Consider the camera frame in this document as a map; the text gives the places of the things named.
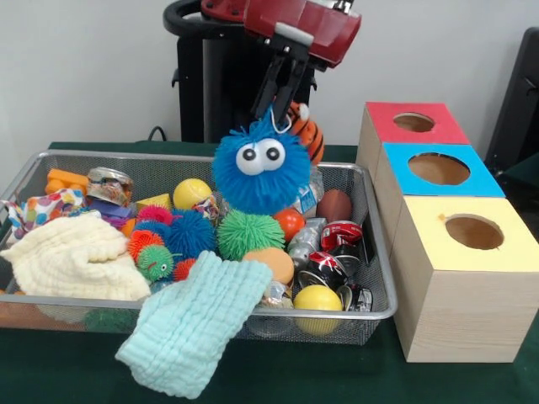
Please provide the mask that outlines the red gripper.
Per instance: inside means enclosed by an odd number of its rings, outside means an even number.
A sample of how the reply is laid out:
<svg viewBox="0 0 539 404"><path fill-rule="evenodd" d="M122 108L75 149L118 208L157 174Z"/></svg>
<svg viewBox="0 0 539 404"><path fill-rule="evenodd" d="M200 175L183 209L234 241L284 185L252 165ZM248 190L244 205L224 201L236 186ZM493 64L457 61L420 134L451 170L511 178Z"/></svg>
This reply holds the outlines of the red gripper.
<svg viewBox="0 0 539 404"><path fill-rule="evenodd" d="M351 1L248 1L244 28L275 44L278 40L307 48L323 67L340 64L359 32L362 16ZM264 75L251 112L261 119L272 108L283 123L301 86L307 62L274 55Z"/></svg>

